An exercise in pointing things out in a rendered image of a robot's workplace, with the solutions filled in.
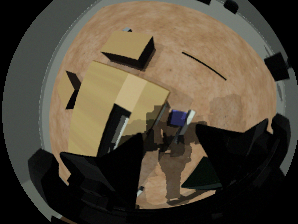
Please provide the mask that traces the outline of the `tan cube block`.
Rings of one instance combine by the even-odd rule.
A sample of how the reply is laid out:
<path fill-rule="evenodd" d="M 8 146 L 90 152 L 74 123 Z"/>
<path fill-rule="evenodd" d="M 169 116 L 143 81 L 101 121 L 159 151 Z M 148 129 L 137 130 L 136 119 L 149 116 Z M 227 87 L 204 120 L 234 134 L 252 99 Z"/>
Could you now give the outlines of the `tan cube block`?
<path fill-rule="evenodd" d="M 78 89 L 81 87 L 81 81 L 78 80 L 76 73 L 65 71 L 61 77 L 59 85 L 57 85 L 57 92 L 61 101 L 63 101 L 65 109 L 73 109 L 76 103 Z"/>
<path fill-rule="evenodd" d="M 154 49 L 153 35 L 140 32 L 114 31 L 106 40 L 102 53 L 108 59 L 144 68 Z"/>

